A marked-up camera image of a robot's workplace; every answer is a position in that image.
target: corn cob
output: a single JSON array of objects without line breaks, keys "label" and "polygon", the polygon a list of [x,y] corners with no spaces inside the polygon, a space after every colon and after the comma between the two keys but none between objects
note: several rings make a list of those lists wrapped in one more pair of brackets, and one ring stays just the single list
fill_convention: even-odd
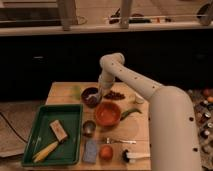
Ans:
[{"label": "corn cob", "polygon": [[51,143],[50,145],[48,145],[47,147],[45,147],[44,149],[42,149],[41,151],[39,151],[38,153],[36,153],[33,156],[33,162],[37,163],[39,161],[44,160],[53,150],[55,150],[55,148],[58,146],[59,142],[55,141],[53,143]]}]

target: black wire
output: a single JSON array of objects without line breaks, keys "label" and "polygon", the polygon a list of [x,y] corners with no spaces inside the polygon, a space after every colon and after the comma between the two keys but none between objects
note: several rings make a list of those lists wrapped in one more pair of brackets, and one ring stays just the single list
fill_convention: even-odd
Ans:
[{"label": "black wire", "polygon": [[1,117],[5,120],[5,122],[8,124],[8,126],[13,130],[13,132],[16,134],[17,137],[19,137],[23,142],[27,143],[27,141],[22,138],[21,135],[13,128],[13,126],[10,124],[10,122],[7,120],[7,118],[3,115],[3,113],[0,112]]}]

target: green plastic tray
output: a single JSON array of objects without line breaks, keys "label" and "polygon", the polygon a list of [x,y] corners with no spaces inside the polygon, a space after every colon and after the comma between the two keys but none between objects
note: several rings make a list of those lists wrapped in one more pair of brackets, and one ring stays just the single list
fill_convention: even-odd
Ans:
[{"label": "green plastic tray", "polygon": [[[44,105],[35,117],[27,146],[22,158],[22,166],[74,165],[79,160],[81,124],[81,104],[76,105]],[[33,155],[56,141],[50,123],[58,119],[68,134],[68,139],[41,162],[34,163]]]}]

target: black wall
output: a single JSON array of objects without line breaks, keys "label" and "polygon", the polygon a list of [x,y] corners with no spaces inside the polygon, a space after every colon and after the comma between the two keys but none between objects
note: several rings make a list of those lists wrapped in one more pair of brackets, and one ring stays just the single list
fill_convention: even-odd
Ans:
[{"label": "black wall", "polygon": [[45,99],[53,81],[97,81],[100,57],[113,52],[163,84],[210,87],[211,35],[201,29],[0,37],[0,100]]}]

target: small bowl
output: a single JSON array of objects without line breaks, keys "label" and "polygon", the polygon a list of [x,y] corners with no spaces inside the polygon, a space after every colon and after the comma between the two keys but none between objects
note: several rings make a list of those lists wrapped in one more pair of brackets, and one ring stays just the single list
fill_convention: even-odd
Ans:
[{"label": "small bowl", "polygon": [[92,137],[95,132],[96,124],[92,120],[88,120],[83,124],[83,135]]},{"label": "small bowl", "polygon": [[83,103],[86,104],[89,108],[94,108],[100,103],[101,99],[99,101],[95,97],[90,97],[88,99],[89,95],[96,94],[96,93],[98,93],[98,88],[96,88],[96,87],[86,88],[81,93],[81,99],[82,99]]},{"label": "small bowl", "polygon": [[113,102],[101,102],[95,108],[95,120],[100,126],[114,126],[120,122],[121,109]]}]

